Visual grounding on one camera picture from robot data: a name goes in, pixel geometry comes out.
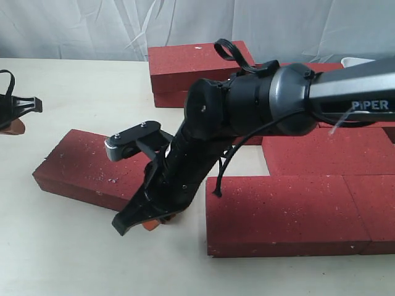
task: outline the white backdrop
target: white backdrop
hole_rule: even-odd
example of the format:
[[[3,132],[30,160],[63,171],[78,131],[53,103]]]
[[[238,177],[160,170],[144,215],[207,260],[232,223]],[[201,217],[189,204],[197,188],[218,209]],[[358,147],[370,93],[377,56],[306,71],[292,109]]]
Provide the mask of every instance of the white backdrop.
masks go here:
[[[147,46],[244,40],[257,62],[377,59],[395,1],[0,0],[0,57],[145,60]]]

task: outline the black strap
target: black strap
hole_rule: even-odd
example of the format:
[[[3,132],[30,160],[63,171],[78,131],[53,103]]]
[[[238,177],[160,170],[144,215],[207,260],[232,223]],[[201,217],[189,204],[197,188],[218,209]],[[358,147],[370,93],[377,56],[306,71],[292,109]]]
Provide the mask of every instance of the black strap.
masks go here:
[[[15,77],[14,74],[12,74],[10,71],[8,70],[0,70],[0,73],[8,73],[9,75],[11,75],[11,79],[10,79],[10,85],[8,86],[7,92],[6,92],[6,97],[11,97],[12,92],[14,91],[14,86],[15,86]]]
[[[223,58],[224,60],[234,60],[244,71],[255,73],[257,71],[256,68],[250,66],[246,59],[243,57],[240,50],[235,46],[232,42],[226,39],[219,39],[214,43],[215,51],[217,54]]]

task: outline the white table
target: white table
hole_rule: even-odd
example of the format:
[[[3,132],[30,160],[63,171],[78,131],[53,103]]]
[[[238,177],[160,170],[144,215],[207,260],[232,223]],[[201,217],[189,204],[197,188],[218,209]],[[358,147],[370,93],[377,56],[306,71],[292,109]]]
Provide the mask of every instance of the white table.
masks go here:
[[[146,62],[0,59],[14,94],[44,112],[1,136],[0,295],[394,295],[395,256],[214,259],[206,255],[204,185],[173,226],[111,226],[115,212],[40,190],[34,169],[72,128],[113,134],[144,120],[174,133],[182,109],[156,109]],[[0,93],[9,77],[0,75]],[[226,175],[267,175],[243,147]]]

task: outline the table surface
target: table surface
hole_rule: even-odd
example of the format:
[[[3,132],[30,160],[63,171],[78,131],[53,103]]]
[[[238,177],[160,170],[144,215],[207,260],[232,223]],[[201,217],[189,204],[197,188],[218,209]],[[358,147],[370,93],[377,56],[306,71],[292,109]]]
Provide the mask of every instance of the table surface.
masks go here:
[[[204,183],[177,224],[111,226],[114,211],[40,190],[34,169],[72,128],[111,135],[144,120],[174,133],[182,109],[154,107],[146,62],[0,59],[16,96],[44,112],[22,136],[1,136],[0,295],[392,295],[395,256],[211,258]],[[5,93],[7,74],[0,75]],[[242,147],[225,175],[268,175],[260,147]]]

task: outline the white fabric curtain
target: white fabric curtain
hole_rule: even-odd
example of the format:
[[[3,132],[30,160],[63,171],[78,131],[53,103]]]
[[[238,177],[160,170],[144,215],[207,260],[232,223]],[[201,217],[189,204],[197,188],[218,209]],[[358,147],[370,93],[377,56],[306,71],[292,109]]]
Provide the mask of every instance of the white fabric curtain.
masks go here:
[[[0,0],[0,57],[146,60],[148,46],[243,40],[257,62],[392,56],[395,1]]]

